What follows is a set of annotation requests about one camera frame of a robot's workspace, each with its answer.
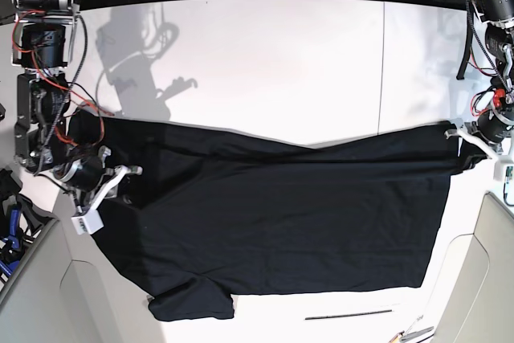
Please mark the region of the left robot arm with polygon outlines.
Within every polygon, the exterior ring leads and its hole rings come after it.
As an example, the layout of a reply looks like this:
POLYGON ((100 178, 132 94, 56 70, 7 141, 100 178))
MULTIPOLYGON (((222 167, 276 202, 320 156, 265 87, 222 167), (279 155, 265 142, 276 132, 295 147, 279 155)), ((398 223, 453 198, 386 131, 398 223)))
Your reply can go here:
POLYGON ((463 125, 462 169, 502 153, 501 142, 513 132, 513 0, 466 0, 467 33, 456 79, 469 64, 490 79, 490 86, 471 98, 475 121, 463 125))

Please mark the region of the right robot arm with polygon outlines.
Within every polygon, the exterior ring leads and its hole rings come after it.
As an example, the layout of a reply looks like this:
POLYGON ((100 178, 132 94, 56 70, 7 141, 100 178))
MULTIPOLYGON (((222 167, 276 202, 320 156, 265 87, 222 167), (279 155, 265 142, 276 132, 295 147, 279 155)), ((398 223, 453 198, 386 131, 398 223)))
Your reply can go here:
POLYGON ((109 166, 111 149, 104 145, 105 116, 93 98, 83 99, 79 111, 92 110, 99 132, 76 140, 67 130, 66 112, 77 80, 67 80, 77 27, 86 25, 80 0, 12 0, 16 9, 11 33, 12 63, 22 68, 17 77, 15 160, 33 176, 52 172, 51 181, 70 194, 80 213, 110 199, 131 204, 121 193, 140 166, 109 166))

